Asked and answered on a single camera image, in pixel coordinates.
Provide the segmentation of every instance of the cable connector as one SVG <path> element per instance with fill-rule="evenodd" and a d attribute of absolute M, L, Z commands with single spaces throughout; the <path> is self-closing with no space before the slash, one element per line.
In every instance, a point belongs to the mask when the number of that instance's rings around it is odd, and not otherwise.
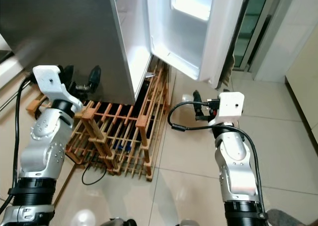
<path fill-rule="evenodd" d="M 210 109 L 217 110 L 220 108 L 220 100 L 219 99 L 211 99 L 208 102 L 204 102 Z"/>
<path fill-rule="evenodd" d="M 181 125 L 178 125 L 178 124 L 172 124 L 171 128 L 174 129 L 174 130 L 181 131 L 181 132 L 185 132 L 185 130 L 186 130 L 185 126 L 181 126 Z"/>
<path fill-rule="evenodd" d="M 210 116 L 195 116 L 195 121 L 208 121 Z"/>
<path fill-rule="evenodd" d="M 30 73 L 25 79 L 29 80 L 31 83 L 37 84 L 38 82 L 36 81 L 36 78 L 34 76 L 34 73 Z"/>

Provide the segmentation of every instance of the glass door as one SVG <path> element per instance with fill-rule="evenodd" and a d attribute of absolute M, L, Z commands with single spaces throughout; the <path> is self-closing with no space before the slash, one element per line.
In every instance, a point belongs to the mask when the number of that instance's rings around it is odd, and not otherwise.
<path fill-rule="evenodd" d="M 234 70 L 248 69 L 248 61 L 254 55 L 255 48 L 257 49 L 257 41 L 264 34 L 273 4 L 277 6 L 278 3 L 274 0 L 249 0 L 234 49 Z"/>

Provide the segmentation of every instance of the power cord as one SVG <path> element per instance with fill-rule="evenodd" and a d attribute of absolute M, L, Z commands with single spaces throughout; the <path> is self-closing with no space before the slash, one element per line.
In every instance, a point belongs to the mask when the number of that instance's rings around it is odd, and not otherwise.
<path fill-rule="evenodd" d="M 16 104 L 15 104 L 15 143 L 14 143 L 14 154 L 13 154 L 13 168 L 12 168 L 12 188 L 14 188 L 18 182 L 17 177 L 17 167 L 18 167 L 18 152 L 19 152 L 19 141 L 20 141 L 20 132 L 19 132 L 19 111 L 20 111 L 20 100 L 21 100 L 21 94 L 23 91 L 23 86 L 32 80 L 31 76 L 28 76 L 24 79 L 24 81 L 21 83 L 18 94 L 16 96 Z M 10 201 L 13 199 L 13 195 L 8 195 L 5 202 L 2 204 L 0 208 L 0 214 L 5 210 L 5 208 L 8 206 Z"/>
<path fill-rule="evenodd" d="M 85 183 L 85 182 L 84 182 L 84 175 L 85 175 L 85 173 L 87 172 L 89 166 L 90 166 L 90 163 L 88 163 L 88 165 L 87 165 L 85 171 L 83 172 L 83 175 L 81 175 L 81 182 L 83 183 L 83 185 L 93 185 L 93 184 L 97 183 L 98 181 L 100 181 L 100 180 L 106 175 L 106 173 L 107 173 L 107 167 L 105 167 L 105 172 L 104 172 L 104 174 L 103 174 L 98 180 L 96 180 L 96 181 L 94 181 L 94 182 L 92 182 L 92 183 Z"/>
<path fill-rule="evenodd" d="M 203 106 L 209 106 L 208 102 L 195 102 L 195 101 L 181 102 L 181 103 L 175 105 L 170 110 L 170 112 L 168 114 L 168 123 L 173 129 L 179 130 L 179 131 L 182 131 L 182 132 L 184 132 L 184 131 L 193 131 L 193 130 L 202 130 L 202 129 L 227 129 L 227 130 L 230 130 L 230 131 L 239 132 L 239 133 L 243 134 L 247 138 L 247 140 L 248 140 L 248 142 L 250 144 L 250 147 L 252 148 L 253 155 L 254 155 L 257 191 L 258 191 L 258 195 L 259 195 L 259 201 L 260 201 L 260 204 L 261 204 L 262 213 L 265 214 L 265 206 L 264 206 L 264 201 L 263 201 L 262 184 L 261 184 L 261 179 L 260 179 L 260 174 L 259 174 L 259 166 L 258 166 L 258 157 L 257 157 L 255 144 L 253 143 L 253 141 L 250 138 L 250 136 L 246 132 L 244 132 L 243 130 L 241 130 L 239 128 L 236 128 L 236 127 L 232 127 L 232 126 L 212 125 L 212 126 L 203 126 L 203 127 L 186 127 L 186 126 L 182 126 L 182 125 L 179 125 L 179 124 L 172 123 L 171 122 L 171 115 L 173 114 L 173 112 L 178 107 L 181 107 L 182 105 L 186 105 L 186 104 L 201 104 Z"/>

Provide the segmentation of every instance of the wooden rack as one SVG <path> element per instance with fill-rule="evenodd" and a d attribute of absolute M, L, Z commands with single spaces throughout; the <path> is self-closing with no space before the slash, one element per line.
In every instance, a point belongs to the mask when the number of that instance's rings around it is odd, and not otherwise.
<path fill-rule="evenodd" d="M 151 65 L 154 77 L 145 80 L 144 98 L 135 106 L 105 102 L 84 102 L 75 115 L 74 130 L 66 154 L 78 165 L 107 167 L 112 175 L 146 176 L 152 181 L 167 104 L 167 66 L 162 61 Z M 27 107 L 34 115 L 44 104 L 40 95 Z"/>

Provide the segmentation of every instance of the tile floor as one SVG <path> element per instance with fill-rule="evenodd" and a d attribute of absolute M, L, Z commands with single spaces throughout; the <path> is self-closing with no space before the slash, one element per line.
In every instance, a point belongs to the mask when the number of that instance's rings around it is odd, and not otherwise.
<path fill-rule="evenodd" d="M 239 121 L 256 145 L 264 202 L 309 224 L 318 218 L 318 157 L 284 84 L 253 81 L 234 73 L 230 90 L 245 94 Z M 199 90 L 215 98 L 216 90 L 178 73 L 172 102 Z M 174 120 L 194 121 L 190 107 L 179 109 Z M 54 226 L 68 226 L 81 209 L 91 209 L 97 225 L 111 217 L 134 218 L 138 226 L 174 226 L 191 218 L 200 225 L 225 226 L 223 203 L 214 160 L 214 138 L 208 131 L 181 133 L 166 127 L 152 183 L 137 178 L 105 176 L 92 186 L 81 184 L 76 170 L 56 208 Z M 88 171 L 86 181 L 101 172 Z"/>

